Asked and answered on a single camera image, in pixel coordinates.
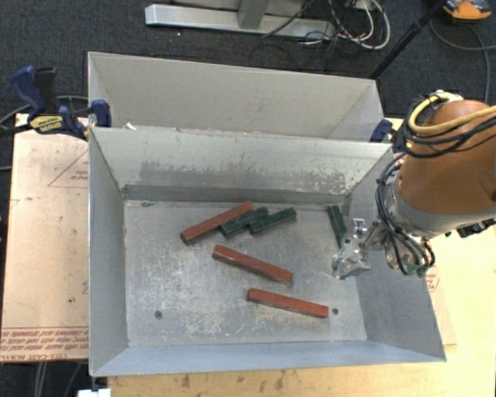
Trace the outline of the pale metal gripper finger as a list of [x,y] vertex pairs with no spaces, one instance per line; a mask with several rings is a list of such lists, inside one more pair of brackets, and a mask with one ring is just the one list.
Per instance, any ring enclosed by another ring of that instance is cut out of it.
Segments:
[[358,243],[344,244],[332,260],[332,273],[336,279],[360,275],[371,269],[368,251]]
[[369,234],[369,227],[366,225],[366,221],[364,219],[354,218],[352,219],[352,226],[353,233],[351,239],[359,242],[366,242]]

